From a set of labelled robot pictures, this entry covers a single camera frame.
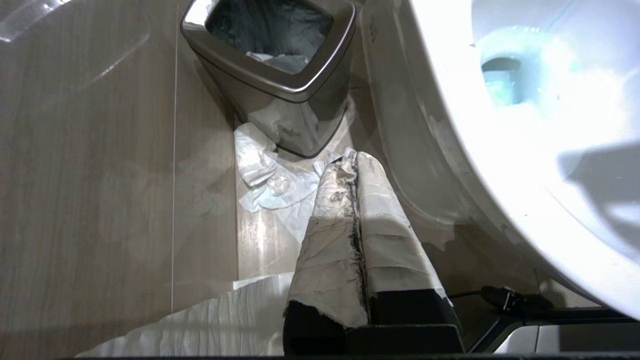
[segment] stainless steel trash can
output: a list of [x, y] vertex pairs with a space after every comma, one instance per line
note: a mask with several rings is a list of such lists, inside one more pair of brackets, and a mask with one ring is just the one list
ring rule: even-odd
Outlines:
[[194, 0], [180, 29], [242, 121], [314, 156], [346, 107], [355, 19], [344, 0]]

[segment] tile grout line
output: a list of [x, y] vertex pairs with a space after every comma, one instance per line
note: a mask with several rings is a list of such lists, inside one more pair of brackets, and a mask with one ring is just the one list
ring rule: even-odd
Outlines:
[[536, 345], [533, 347], [534, 354], [538, 352], [538, 340], [540, 339], [540, 326], [536, 330]]
[[173, 77], [173, 183], [172, 183], [172, 211], [171, 211], [171, 312], [173, 312], [173, 262], [175, 259], [175, 123], [178, 114], [178, 27], [179, 6], [175, 2], [175, 74]]

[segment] toilet bowl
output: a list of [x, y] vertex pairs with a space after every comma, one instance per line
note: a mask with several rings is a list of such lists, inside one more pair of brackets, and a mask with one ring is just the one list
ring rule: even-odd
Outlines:
[[636, 319], [639, 16], [632, 0], [368, 0], [361, 18], [401, 196]]

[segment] cable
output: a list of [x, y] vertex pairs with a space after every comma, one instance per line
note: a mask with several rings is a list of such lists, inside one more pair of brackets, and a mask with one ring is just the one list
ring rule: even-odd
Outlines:
[[449, 299], [455, 299], [457, 297], [465, 297], [465, 296], [471, 296], [471, 295], [480, 295], [480, 290], [465, 291], [463, 293], [449, 295]]

